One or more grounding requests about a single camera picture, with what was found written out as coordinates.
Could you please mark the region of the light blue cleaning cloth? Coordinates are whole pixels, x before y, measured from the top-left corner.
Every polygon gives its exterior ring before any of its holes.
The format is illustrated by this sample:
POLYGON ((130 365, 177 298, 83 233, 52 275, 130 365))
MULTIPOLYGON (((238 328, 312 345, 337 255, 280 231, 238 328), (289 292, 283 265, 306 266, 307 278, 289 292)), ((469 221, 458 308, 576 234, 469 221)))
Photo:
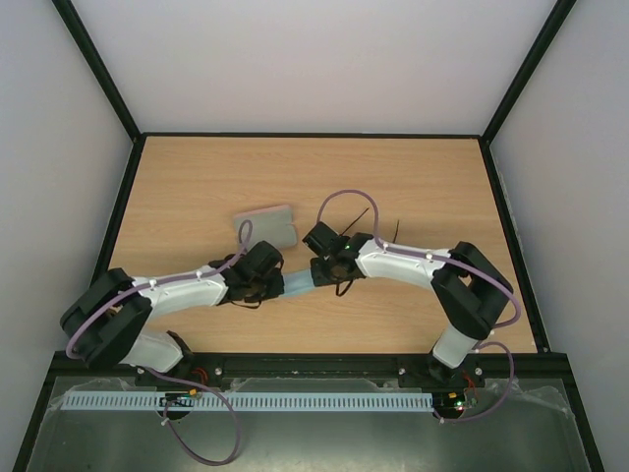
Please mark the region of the light blue cleaning cloth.
POLYGON ((313 277, 309 269, 303 269, 283 275, 283 297, 300 296, 315 289, 313 277))

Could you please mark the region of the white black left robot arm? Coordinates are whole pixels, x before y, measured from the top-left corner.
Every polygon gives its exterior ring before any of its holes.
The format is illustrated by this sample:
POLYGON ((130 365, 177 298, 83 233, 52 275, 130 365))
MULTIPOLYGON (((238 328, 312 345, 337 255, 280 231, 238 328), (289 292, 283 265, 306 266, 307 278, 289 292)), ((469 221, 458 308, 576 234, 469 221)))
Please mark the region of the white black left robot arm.
POLYGON ((184 360, 187 346, 178 334, 151 330, 148 322, 196 307, 257 307, 283 293, 283 265, 275 251, 249 251, 162 278, 132 278, 111 269, 62 316, 66 355, 92 369, 126 364, 166 374, 184 360))

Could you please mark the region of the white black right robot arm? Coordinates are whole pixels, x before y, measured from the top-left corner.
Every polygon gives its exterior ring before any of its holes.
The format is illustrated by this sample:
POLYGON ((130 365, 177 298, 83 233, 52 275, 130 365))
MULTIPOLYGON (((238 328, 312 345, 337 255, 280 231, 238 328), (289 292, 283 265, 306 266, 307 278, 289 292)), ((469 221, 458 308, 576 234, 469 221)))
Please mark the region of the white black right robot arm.
POLYGON ((511 284, 471 243, 425 250, 381 242, 367 233, 308 235, 304 243, 314 252, 316 286, 385 278, 434 293, 448 319, 427 361, 427 374, 438 384, 452 384, 462 375, 467 355, 500 326, 506 305, 517 302, 511 284))

